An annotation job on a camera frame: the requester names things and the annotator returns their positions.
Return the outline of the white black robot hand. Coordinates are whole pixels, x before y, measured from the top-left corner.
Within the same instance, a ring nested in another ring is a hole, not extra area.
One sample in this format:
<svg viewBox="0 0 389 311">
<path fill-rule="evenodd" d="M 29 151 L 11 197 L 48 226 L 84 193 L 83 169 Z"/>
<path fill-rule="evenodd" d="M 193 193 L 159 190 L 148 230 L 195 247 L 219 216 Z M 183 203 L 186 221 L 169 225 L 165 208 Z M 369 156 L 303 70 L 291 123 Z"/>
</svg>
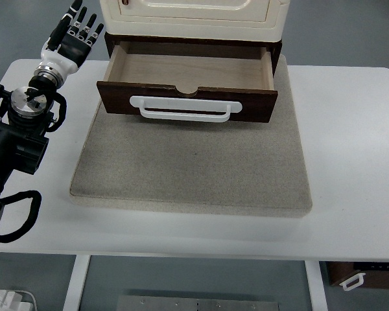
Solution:
<svg viewBox="0 0 389 311">
<path fill-rule="evenodd" d="M 104 24 L 100 23 L 86 39 L 97 15 L 92 14 L 86 26 L 80 30 L 87 12 L 85 6 L 80 10 L 77 20 L 70 26 L 71 19 L 76 16 L 81 6 L 82 0 L 73 1 L 42 47 L 40 66 L 52 68 L 58 75 L 71 75 L 78 71 L 104 28 Z"/>
</svg>

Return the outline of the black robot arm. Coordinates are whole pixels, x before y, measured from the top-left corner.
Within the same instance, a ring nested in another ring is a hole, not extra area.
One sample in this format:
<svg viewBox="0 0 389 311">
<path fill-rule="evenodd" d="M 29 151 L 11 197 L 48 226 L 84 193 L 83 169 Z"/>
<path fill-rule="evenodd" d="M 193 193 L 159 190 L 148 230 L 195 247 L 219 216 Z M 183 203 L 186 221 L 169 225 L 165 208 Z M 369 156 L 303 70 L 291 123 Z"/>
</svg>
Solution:
<svg viewBox="0 0 389 311">
<path fill-rule="evenodd" d="M 5 206 L 31 200 L 25 222 L 14 232 L 0 235 L 0 243 L 21 238 L 38 218 L 39 191 L 21 191 L 5 198 L 1 193 L 13 171 L 37 171 L 49 144 L 46 133 L 55 132 L 65 120 L 67 101 L 58 90 L 86 61 L 104 28 L 93 25 L 96 14 L 83 25 L 86 12 L 81 1 L 72 3 L 44 43 L 41 62 L 27 86 L 7 91 L 0 84 L 0 220 Z"/>
</svg>

